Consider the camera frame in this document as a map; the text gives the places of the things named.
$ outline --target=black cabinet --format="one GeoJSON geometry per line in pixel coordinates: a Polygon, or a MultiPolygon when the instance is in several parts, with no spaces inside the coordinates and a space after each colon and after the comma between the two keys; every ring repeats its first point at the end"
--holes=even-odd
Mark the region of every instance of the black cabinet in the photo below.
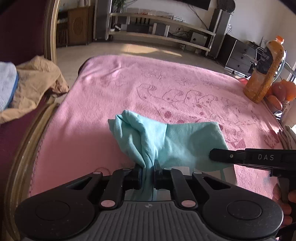
{"type": "Polygon", "coordinates": [[[256,50],[227,34],[224,38],[217,60],[228,67],[245,75],[250,75],[251,58],[255,58],[256,50]]]}

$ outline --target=finger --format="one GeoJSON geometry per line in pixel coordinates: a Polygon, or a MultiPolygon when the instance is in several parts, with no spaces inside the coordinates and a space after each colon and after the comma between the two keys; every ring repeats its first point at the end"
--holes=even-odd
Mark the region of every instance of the finger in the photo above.
{"type": "Polygon", "coordinates": [[[275,198],[272,198],[273,201],[275,201],[278,205],[281,206],[283,213],[285,215],[290,215],[292,212],[292,208],[289,204],[283,203],[281,200],[276,200],[275,198]]]}
{"type": "Polygon", "coordinates": [[[276,200],[279,200],[281,198],[281,189],[279,188],[279,185],[276,184],[272,190],[272,195],[276,200]]]}
{"type": "Polygon", "coordinates": [[[296,203],[296,190],[289,192],[289,194],[288,194],[288,200],[290,202],[296,203]]]}
{"type": "Polygon", "coordinates": [[[282,222],[282,225],[290,225],[292,223],[292,217],[288,215],[284,215],[284,220],[282,222]]]}

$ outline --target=plastic bottle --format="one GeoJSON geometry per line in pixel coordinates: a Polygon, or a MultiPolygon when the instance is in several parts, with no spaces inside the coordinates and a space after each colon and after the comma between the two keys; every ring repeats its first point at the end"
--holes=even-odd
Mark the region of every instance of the plastic bottle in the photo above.
{"type": "Polygon", "coordinates": [[[256,69],[244,88],[244,94],[258,104],[263,100],[274,81],[274,75],[284,56],[284,39],[280,36],[267,43],[256,69]]]}

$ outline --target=maroon chair cushion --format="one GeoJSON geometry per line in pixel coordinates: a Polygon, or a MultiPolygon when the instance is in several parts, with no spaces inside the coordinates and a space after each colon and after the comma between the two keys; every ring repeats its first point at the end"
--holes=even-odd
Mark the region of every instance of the maroon chair cushion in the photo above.
{"type": "Polygon", "coordinates": [[[0,61],[15,65],[43,55],[47,0],[16,0],[0,15],[0,61]]]}
{"type": "MultiPolygon", "coordinates": [[[[33,124],[36,115],[43,109],[47,102],[45,96],[42,97],[38,107],[20,119],[0,125],[0,208],[3,206],[3,197],[8,181],[13,159],[21,145],[27,130],[33,124]]],[[[3,220],[3,213],[0,209],[0,223],[3,220]]]]}

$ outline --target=pink blanket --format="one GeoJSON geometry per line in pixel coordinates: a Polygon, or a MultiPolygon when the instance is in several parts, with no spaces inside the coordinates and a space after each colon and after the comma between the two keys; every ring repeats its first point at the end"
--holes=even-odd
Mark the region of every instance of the pink blanket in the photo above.
{"type": "MultiPolygon", "coordinates": [[[[33,170],[35,195],[80,176],[133,166],[107,120],[124,109],[165,123],[217,121],[229,149],[281,149],[280,126],[263,104],[243,94],[236,79],[151,58],[99,56],[83,66],[51,119],[33,170]]],[[[266,171],[235,167],[238,185],[271,197],[266,171]]]]}

